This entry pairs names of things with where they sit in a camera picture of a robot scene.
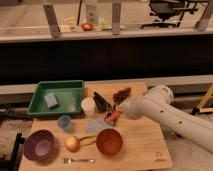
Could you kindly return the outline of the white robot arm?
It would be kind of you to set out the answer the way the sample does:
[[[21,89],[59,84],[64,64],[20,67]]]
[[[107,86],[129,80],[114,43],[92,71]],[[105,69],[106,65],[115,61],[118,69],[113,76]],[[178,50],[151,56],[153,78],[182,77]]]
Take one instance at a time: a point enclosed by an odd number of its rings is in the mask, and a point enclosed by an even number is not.
[[[174,94],[169,87],[158,85],[133,97],[130,93],[131,89],[125,88],[113,95],[114,115],[125,114],[131,119],[146,116],[213,153],[213,122],[171,106]]]

